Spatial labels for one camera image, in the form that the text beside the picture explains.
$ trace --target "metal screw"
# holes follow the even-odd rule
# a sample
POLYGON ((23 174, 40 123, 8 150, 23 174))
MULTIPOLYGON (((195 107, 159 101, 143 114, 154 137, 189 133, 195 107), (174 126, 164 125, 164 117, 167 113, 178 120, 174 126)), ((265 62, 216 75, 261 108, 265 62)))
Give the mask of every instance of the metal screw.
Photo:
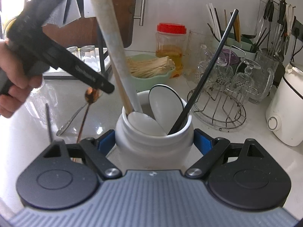
POLYGON ((152 176, 152 177, 154 177, 154 176, 158 175, 158 173, 156 173, 156 172, 150 172, 149 175, 152 176))
POLYGON ((120 171, 117 168, 109 168, 105 171, 105 175, 108 177, 116 177, 120 171))
POLYGON ((202 171, 199 168, 190 168, 187 170, 187 174, 194 177, 201 175, 202 171))

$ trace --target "yellow liquid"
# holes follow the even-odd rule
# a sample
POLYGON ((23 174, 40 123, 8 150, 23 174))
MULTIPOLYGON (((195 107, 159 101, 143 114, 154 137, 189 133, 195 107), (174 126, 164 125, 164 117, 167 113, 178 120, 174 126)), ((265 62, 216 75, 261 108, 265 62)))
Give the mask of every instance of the yellow liquid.
POLYGON ((176 70, 172 73, 171 78, 179 77, 182 74, 182 50, 175 45, 164 45, 160 50, 156 51, 156 56, 161 58, 168 56, 173 60, 176 70))

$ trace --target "white countertop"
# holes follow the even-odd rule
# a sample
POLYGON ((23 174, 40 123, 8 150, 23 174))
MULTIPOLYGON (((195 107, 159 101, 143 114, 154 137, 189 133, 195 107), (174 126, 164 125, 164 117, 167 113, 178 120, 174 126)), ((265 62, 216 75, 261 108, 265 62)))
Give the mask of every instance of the white countertop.
MULTIPOLYGON (((184 77, 170 79, 168 85, 186 100, 190 88, 184 77)), ((45 102, 48 102, 50 106, 52 129, 56 138, 55 133, 58 128, 84 104, 86 89, 87 85, 79 81, 47 80, 39 94, 30 97, 26 105, 11 119, 0 117, 0 214, 6 214, 7 218, 10 217, 7 212, 5 213, 3 202, 14 213, 23 208, 15 188, 16 179, 31 161, 49 145, 44 110, 45 102)), ((292 188, 284 207, 296 218, 301 219, 303 217, 302 145, 289 147, 268 130, 265 111, 269 102, 270 98, 267 97, 260 105, 245 104, 247 121, 235 132, 212 129, 195 116, 193 117, 193 125, 194 128, 200 128, 212 137, 225 137, 231 142, 242 143, 246 138, 256 139, 290 176, 292 188)), ((91 106, 82 138, 96 138, 107 130, 114 129, 121 108, 122 102, 117 90, 111 95, 103 94, 91 106)), ((83 115, 84 110, 78 114, 63 134, 62 138, 66 143, 76 141, 83 115)), ((200 152, 193 146, 185 166, 191 166, 200 157, 200 152)), ((120 166, 116 150, 110 154, 109 159, 116 166, 120 166)))

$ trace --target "finger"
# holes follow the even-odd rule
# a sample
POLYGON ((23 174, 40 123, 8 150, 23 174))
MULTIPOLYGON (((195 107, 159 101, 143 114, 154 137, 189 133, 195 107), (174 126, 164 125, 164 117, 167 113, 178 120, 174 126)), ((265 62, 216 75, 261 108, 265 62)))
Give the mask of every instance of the finger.
POLYGON ((33 88, 39 88, 41 84, 42 84, 42 75, 31 77, 28 83, 28 85, 33 88))
POLYGON ((4 41, 0 41, 0 68, 5 71, 9 80, 19 88, 28 86, 21 61, 7 48, 4 41))
POLYGON ((13 114, 14 114, 14 113, 9 112, 9 111, 6 110, 5 108, 0 107, 0 115, 2 115, 3 117, 10 118, 13 114))
POLYGON ((0 107, 3 107, 4 109, 8 110, 9 112, 15 112, 17 111, 22 105, 22 102, 18 101, 16 98, 7 96, 7 95, 1 95, 0 96, 0 107))
POLYGON ((9 89, 9 95, 24 103, 32 90, 33 88, 31 86, 28 86, 25 89, 21 89, 13 85, 9 89))

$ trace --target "metal handle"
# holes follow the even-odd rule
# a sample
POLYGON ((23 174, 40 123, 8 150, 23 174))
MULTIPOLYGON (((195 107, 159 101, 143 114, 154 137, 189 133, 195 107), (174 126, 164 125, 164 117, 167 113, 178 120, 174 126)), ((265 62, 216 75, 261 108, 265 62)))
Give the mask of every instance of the metal handle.
POLYGON ((145 1, 146 0, 142 0, 141 1, 141 11, 140 11, 140 16, 134 16, 134 19, 139 19, 139 25, 143 26, 143 22, 144 22, 144 12, 145 12, 145 1))

